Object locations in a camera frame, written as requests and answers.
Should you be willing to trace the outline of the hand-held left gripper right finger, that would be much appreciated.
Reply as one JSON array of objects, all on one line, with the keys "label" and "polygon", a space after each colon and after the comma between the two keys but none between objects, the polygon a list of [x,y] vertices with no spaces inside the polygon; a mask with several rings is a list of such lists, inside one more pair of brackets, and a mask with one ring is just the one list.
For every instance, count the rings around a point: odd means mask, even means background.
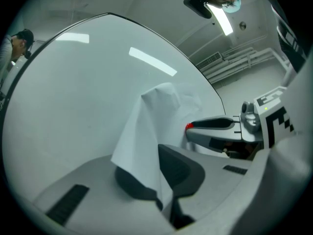
[{"label": "hand-held left gripper right finger", "polygon": [[178,230],[218,207],[238,186],[251,162],[158,145],[160,170],[173,191],[170,222]]}]

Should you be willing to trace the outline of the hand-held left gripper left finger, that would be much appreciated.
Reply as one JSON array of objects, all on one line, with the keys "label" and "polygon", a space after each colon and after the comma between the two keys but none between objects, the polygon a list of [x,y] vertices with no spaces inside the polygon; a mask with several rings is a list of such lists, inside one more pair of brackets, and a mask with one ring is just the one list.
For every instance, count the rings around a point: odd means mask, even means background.
[{"label": "hand-held left gripper left finger", "polygon": [[174,227],[155,201],[129,196],[115,180],[111,156],[90,160],[48,186],[34,201],[45,214],[75,185],[87,192],[64,227],[80,235],[168,235]]}]

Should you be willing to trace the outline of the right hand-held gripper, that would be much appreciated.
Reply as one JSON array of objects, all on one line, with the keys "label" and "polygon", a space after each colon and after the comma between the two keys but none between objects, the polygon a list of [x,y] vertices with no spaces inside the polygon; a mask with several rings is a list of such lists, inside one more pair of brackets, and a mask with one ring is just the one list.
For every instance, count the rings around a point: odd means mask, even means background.
[{"label": "right hand-held gripper", "polygon": [[278,141],[295,134],[281,96],[286,87],[277,87],[252,102],[243,102],[240,117],[217,116],[188,123],[188,141],[221,153],[226,144],[262,142],[271,148]]}]

